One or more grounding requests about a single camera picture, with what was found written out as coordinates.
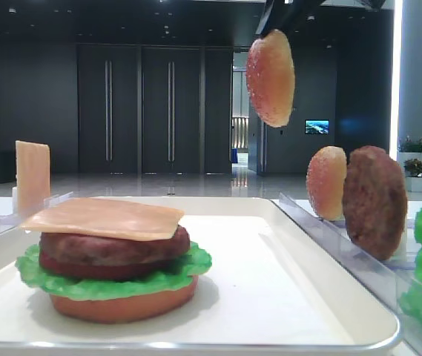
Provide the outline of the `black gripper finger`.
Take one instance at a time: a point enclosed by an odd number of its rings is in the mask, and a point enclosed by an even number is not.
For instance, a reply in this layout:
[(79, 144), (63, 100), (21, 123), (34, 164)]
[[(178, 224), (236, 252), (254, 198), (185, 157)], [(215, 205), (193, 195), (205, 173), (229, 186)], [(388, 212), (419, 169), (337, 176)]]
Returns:
[(269, 32), (277, 28), (283, 12), (283, 0), (266, 0), (260, 22), (256, 29), (256, 35), (265, 37)]
[(280, 21), (280, 30), (286, 35), (293, 33), (323, 2), (324, 0), (294, 0)]

